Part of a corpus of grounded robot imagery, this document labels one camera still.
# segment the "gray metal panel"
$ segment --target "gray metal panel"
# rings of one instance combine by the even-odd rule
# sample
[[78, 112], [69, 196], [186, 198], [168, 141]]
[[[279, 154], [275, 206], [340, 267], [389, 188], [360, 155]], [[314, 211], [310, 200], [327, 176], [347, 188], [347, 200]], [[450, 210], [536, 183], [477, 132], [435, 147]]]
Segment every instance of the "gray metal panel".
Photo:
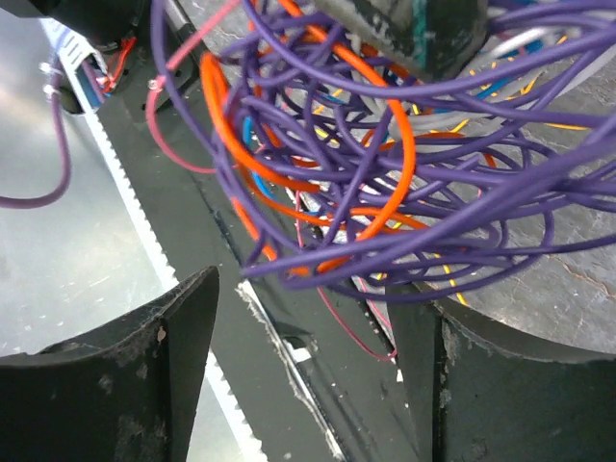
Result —
[[[203, 24], [224, 0], [178, 0], [196, 27]], [[247, 33], [242, 8], [229, 14], [205, 38], [215, 52]], [[552, 67], [562, 69], [565, 64]], [[228, 72], [237, 73], [236, 69]], [[616, 103], [616, 63], [559, 98], [556, 111], [605, 114]], [[584, 136], [545, 126], [529, 126], [529, 136], [559, 152], [576, 146]], [[561, 243], [599, 237], [616, 228], [613, 215], [572, 208], [556, 219]], [[536, 243], [537, 221], [514, 223], [512, 242]], [[508, 326], [572, 347], [616, 352], [616, 247], [545, 257], [533, 268], [499, 284], [467, 293], [479, 313]]]
[[[54, 188], [60, 159], [39, 63], [49, 44], [35, 20], [0, 12], [0, 194]], [[90, 130], [64, 118], [73, 181], [57, 203], [0, 209], [0, 355], [34, 353], [116, 318], [164, 291]], [[189, 460], [244, 460], [204, 380]]]

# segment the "tangled wires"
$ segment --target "tangled wires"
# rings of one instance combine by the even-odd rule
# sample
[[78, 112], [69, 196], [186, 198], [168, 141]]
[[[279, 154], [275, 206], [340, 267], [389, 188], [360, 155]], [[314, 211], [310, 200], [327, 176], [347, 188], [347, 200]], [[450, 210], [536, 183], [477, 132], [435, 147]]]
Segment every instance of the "tangled wires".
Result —
[[[257, 243], [246, 276], [276, 273], [289, 289], [327, 286], [358, 298], [366, 294], [342, 284], [351, 276], [375, 287], [430, 284], [421, 295], [371, 295], [420, 301], [497, 282], [546, 253], [616, 242], [616, 234], [554, 239], [559, 209], [616, 210], [616, 114], [549, 110], [616, 54], [616, 1], [492, 0], [482, 52], [459, 78], [431, 85], [324, 13], [293, 0], [242, 5], [252, 32], [201, 63], [216, 130], [192, 128]], [[566, 59], [560, 74], [544, 74]], [[241, 70], [233, 86], [222, 64]], [[315, 114], [316, 106], [325, 109]], [[557, 153], [525, 135], [529, 123], [587, 137]], [[309, 210], [267, 194], [268, 182], [299, 192]], [[264, 206], [299, 219], [304, 246]], [[520, 218], [543, 221], [539, 242], [513, 242], [510, 223]]]

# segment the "black component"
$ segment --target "black component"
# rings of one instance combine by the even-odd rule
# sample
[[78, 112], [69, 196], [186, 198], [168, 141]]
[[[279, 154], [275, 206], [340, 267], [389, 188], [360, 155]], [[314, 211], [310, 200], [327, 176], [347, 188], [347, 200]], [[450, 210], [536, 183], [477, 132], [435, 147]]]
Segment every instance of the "black component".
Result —
[[149, 10], [147, 0], [0, 0], [18, 17], [53, 17], [92, 44], [107, 46], [127, 37]]
[[[165, 25], [165, 52], [167, 56], [171, 56], [177, 50], [186, 38], [192, 34], [194, 27], [188, 23], [181, 27], [179, 31], [174, 31], [169, 25], [169, 18], [166, 18]], [[129, 72], [121, 78], [118, 87], [114, 91], [114, 95], [122, 93], [122, 98], [126, 104], [126, 110], [130, 113], [131, 118], [135, 122], [145, 121], [145, 100], [149, 94], [149, 81], [152, 76], [158, 74], [158, 69], [154, 65], [149, 47], [149, 37], [144, 37], [142, 34], [140, 39], [144, 45], [138, 45], [129, 55], [129, 63], [127, 69]], [[205, 44], [198, 47], [200, 52], [207, 51]], [[200, 54], [191, 53], [186, 60], [178, 66], [173, 74], [173, 84], [184, 94], [191, 87], [194, 87], [195, 82], [199, 80], [198, 60]], [[167, 92], [163, 91], [158, 98], [157, 111], [163, 111], [172, 107], [172, 102], [167, 96]]]
[[[346, 460], [415, 462], [414, 448], [407, 438], [412, 431], [404, 407], [406, 396], [402, 384], [397, 383], [395, 365], [375, 361], [357, 347], [316, 291], [285, 291], [273, 276], [254, 281], [254, 290], [282, 339], [307, 345], [312, 355], [298, 365], [298, 374], [280, 360], [259, 316], [236, 293], [242, 281], [240, 263], [254, 243], [246, 238], [228, 197], [216, 178], [178, 167], [161, 152], [142, 124], [133, 123], [131, 108], [142, 103], [133, 99], [133, 89], [146, 86], [151, 75], [140, 73], [140, 82], [136, 75], [130, 90], [109, 98], [97, 115], [177, 274], [183, 277], [203, 265], [218, 266], [223, 281], [219, 304], [224, 309], [218, 312], [212, 349], [255, 437], [263, 442], [264, 453], [271, 461], [286, 460], [287, 454], [294, 462], [336, 460], [323, 429], [304, 401], [297, 398], [301, 389], [296, 380], [301, 377], [319, 412], [333, 428], [328, 435], [340, 444]], [[186, 96], [194, 117], [206, 131], [211, 130], [200, 88], [196, 86]], [[189, 162], [208, 165], [203, 147], [180, 117], [173, 111], [160, 111], [158, 120], [163, 136], [179, 155]], [[289, 201], [284, 189], [274, 188], [272, 193], [279, 201]], [[292, 219], [266, 213], [293, 235]], [[360, 304], [336, 294], [330, 299], [370, 348], [387, 352], [366, 322]]]
[[84, 113], [84, 108], [81, 107], [81, 103], [77, 98], [77, 95], [73, 89], [68, 87], [58, 87], [60, 106], [73, 116], [78, 116]]
[[424, 81], [455, 77], [487, 34], [487, 0], [314, 0]]
[[419, 460], [615, 460], [613, 357], [528, 335], [450, 299], [388, 309]]
[[36, 355], [0, 358], [0, 459], [186, 460], [218, 271]]

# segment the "wire connector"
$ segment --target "wire connector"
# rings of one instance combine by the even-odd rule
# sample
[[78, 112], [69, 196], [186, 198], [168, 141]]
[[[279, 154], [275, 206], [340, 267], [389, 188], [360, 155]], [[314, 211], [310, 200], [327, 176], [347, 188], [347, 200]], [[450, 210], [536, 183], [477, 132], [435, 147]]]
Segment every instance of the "wire connector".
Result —
[[40, 63], [40, 64], [38, 65], [38, 69], [40, 69], [40, 71], [41, 71], [43, 74], [47, 74], [47, 75], [49, 75], [49, 74], [58, 74], [58, 75], [62, 75], [62, 74], [64, 74], [61, 70], [56, 69], [56, 68], [55, 68], [53, 65], [51, 65], [50, 63], [45, 63], [45, 62]]
[[54, 88], [51, 84], [46, 84], [42, 88], [42, 92], [47, 95], [47, 100], [50, 100], [54, 94], [60, 94], [60, 91]]

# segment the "red wire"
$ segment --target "red wire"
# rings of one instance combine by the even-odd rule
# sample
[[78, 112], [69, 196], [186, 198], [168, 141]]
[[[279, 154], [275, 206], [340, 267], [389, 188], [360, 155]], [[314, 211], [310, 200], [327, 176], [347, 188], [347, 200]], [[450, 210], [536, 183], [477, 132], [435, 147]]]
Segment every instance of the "red wire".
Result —
[[120, 73], [122, 72], [122, 70], [124, 69], [124, 66], [126, 65], [126, 59], [128, 58], [128, 55], [133, 49], [133, 47], [135, 46], [135, 43], [137, 43], [136, 37], [133, 37], [130, 40], [126, 40], [122, 43], [122, 49], [119, 52], [119, 59], [117, 62], [117, 66], [115, 67], [112, 78], [109, 79], [109, 82], [107, 82], [107, 85], [103, 89], [104, 92], [108, 93], [116, 85], [117, 80], [120, 77]]
[[[295, 192], [295, 209], [299, 212], [299, 192]], [[304, 242], [301, 239], [301, 232], [300, 232], [300, 226], [299, 226], [299, 219], [295, 220], [295, 229], [297, 231], [297, 242], [299, 243], [299, 246], [304, 247]], [[396, 348], [394, 348], [394, 351], [392, 351], [391, 353], [389, 353], [387, 356], [383, 356], [381, 354], [375, 353], [374, 351], [372, 351], [370, 349], [369, 346], [367, 346], [358, 336], [355, 332], [353, 332], [353, 330], [348, 326], [348, 324], [345, 322], [345, 320], [343, 320], [343, 318], [340, 316], [340, 313], [338, 313], [338, 311], [336, 310], [336, 308], [334, 308], [334, 305], [332, 304], [332, 302], [329, 300], [329, 297], [325, 294], [325, 291], [323, 290], [322, 287], [317, 287], [317, 292], [319, 293], [319, 295], [321, 296], [321, 300], [323, 300], [323, 303], [325, 304], [325, 306], [327, 307], [327, 309], [329, 310], [329, 312], [331, 313], [331, 316], [334, 317], [334, 319], [338, 322], [338, 324], [343, 328], [343, 330], [346, 332], [346, 334], [348, 335], [348, 337], [350, 337], [352, 339], [353, 342], [355, 342], [355, 344], [362, 348], [365, 352], [367, 352], [372, 358], [377, 359], [378, 361], [391, 361], [392, 359], [394, 359], [396, 357], [396, 355], [398, 354], [398, 350]]]

